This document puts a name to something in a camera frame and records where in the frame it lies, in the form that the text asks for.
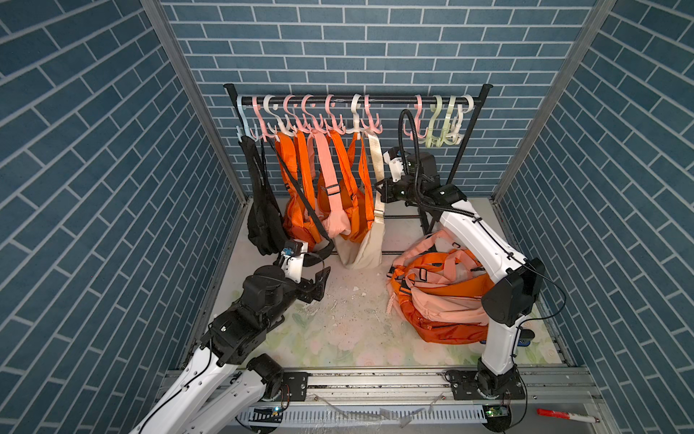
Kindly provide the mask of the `beige bag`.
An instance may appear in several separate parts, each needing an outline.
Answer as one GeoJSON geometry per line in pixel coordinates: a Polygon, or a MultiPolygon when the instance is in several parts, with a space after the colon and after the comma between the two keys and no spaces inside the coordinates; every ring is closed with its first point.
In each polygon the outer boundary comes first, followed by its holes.
{"type": "MultiPolygon", "coordinates": [[[[379,184],[385,180],[381,142],[373,133],[364,133],[363,137],[368,139],[375,180],[376,184],[379,184]]],[[[372,188],[370,192],[367,192],[365,204],[372,208],[373,217],[367,218],[367,224],[370,224],[370,227],[363,239],[360,242],[351,242],[340,237],[336,241],[338,256],[347,269],[374,269],[381,265],[385,233],[385,203],[381,200],[381,193],[372,188]]]]}

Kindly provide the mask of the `bright orange crescent bag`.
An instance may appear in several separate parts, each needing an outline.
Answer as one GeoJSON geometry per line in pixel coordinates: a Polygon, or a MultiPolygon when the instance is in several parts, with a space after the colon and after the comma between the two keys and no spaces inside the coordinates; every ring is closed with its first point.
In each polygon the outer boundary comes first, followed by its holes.
{"type": "Polygon", "coordinates": [[[417,289],[440,297],[482,298],[494,286],[468,249],[430,252],[394,263],[389,278],[396,292],[417,289]]]}

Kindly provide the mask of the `dark orange bag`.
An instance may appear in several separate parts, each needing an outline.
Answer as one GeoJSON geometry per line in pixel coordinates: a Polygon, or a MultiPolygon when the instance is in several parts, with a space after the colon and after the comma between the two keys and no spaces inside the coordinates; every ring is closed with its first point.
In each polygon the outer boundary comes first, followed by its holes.
{"type": "Polygon", "coordinates": [[[433,321],[425,318],[414,306],[412,299],[397,296],[399,310],[426,342],[442,345],[469,345],[486,340],[489,318],[466,323],[433,321]]]}

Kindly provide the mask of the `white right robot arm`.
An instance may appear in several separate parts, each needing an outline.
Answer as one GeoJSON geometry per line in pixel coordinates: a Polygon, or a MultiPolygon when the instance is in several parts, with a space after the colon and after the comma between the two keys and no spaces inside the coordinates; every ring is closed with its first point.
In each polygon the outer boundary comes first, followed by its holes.
{"type": "Polygon", "coordinates": [[[475,374],[448,373],[455,391],[472,385],[485,399],[505,398],[520,385],[515,350],[540,294],[545,267],[527,259],[475,211],[453,184],[442,184],[436,162],[412,139],[384,159],[391,176],[380,191],[432,216],[439,228],[392,262],[388,273],[395,310],[432,344],[484,344],[475,374]]]}

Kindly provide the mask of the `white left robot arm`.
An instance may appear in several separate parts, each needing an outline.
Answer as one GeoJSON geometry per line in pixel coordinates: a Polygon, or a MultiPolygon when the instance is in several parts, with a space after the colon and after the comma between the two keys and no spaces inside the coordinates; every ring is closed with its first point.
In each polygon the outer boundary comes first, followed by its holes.
{"type": "Polygon", "coordinates": [[[293,280],[277,265],[247,276],[239,299],[219,314],[188,365],[135,433],[218,433],[249,406],[280,393],[284,370],[267,354],[252,357],[297,300],[320,301],[330,268],[293,280]]]}

